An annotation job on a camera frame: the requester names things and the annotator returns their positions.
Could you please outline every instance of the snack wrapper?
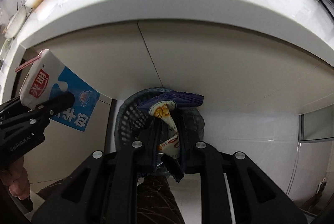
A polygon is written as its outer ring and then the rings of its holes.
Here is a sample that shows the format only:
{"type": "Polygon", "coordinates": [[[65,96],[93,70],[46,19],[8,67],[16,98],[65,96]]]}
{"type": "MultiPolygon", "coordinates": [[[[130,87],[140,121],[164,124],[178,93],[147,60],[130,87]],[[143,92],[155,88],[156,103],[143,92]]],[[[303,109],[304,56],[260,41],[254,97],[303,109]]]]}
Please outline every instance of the snack wrapper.
{"type": "Polygon", "coordinates": [[[69,91],[75,96],[73,107],[51,119],[85,131],[100,93],[74,74],[50,50],[42,50],[39,56],[21,87],[21,104],[35,109],[37,104],[69,91]]]}
{"type": "Polygon", "coordinates": [[[153,97],[145,102],[142,102],[138,109],[150,115],[154,114],[156,107],[159,107],[161,102],[168,105],[169,111],[178,109],[192,109],[203,104],[203,96],[186,92],[170,91],[159,96],[153,97]]]}
{"type": "Polygon", "coordinates": [[[180,157],[179,133],[170,110],[186,109],[202,105],[203,96],[184,92],[166,92],[141,103],[138,109],[161,118],[168,125],[169,139],[158,146],[158,151],[177,159],[180,157]]]}

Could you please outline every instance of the dark blue wrapper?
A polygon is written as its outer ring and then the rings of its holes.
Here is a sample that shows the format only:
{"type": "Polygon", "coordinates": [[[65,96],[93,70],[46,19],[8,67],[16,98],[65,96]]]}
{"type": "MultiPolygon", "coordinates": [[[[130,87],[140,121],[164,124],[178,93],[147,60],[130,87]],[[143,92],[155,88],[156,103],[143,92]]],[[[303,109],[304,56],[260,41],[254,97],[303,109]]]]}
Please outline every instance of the dark blue wrapper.
{"type": "Polygon", "coordinates": [[[154,104],[167,101],[173,102],[175,104],[175,109],[191,109],[201,106],[203,104],[203,99],[203,96],[197,94],[170,91],[142,102],[137,108],[142,112],[149,113],[150,108],[154,104]]]}

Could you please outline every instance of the black mesh trash bin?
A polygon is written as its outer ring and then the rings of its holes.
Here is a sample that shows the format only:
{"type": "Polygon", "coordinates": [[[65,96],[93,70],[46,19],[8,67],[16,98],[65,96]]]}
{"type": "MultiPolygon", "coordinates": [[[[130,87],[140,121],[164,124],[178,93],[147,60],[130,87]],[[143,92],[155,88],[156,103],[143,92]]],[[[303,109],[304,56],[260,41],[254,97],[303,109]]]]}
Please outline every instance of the black mesh trash bin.
{"type": "MultiPolygon", "coordinates": [[[[144,89],[130,96],[120,107],[115,125],[116,150],[132,143],[138,139],[142,130],[148,129],[153,121],[153,116],[143,113],[137,106],[148,99],[162,93],[172,91],[164,87],[144,89]]],[[[196,131],[201,140],[204,135],[204,119],[197,109],[190,109],[183,112],[185,127],[196,131]]]]}

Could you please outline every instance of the purple package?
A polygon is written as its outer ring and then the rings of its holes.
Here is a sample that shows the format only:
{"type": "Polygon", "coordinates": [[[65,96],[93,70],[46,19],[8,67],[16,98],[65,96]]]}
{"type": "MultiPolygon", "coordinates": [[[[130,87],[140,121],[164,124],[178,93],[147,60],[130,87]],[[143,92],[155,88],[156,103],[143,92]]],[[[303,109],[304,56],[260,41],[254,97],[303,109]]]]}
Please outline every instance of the purple package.
{"type": "Polygon", "coordinates": [[[203,96],[186,92],[170,91],[153,97],[139,104],[139,110],[152,115],[155,108],[161,104],[167,104],[170,111],[178,109],[192,109],[201,106],[203,96]]]}

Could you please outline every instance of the dark pants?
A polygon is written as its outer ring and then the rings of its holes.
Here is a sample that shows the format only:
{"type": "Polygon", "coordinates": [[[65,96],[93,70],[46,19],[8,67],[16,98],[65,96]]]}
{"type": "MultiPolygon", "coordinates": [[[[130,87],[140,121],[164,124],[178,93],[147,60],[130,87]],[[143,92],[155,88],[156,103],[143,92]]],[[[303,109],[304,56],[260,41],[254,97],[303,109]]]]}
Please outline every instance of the dark pants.
{"type": "MultiPolygon", "coordinates": [[[[40,190],[47,199],[63,180],[40,190]]],[[[185,224],[164,176],[148,176],[137,187],[137,224],[185,224]]]]}

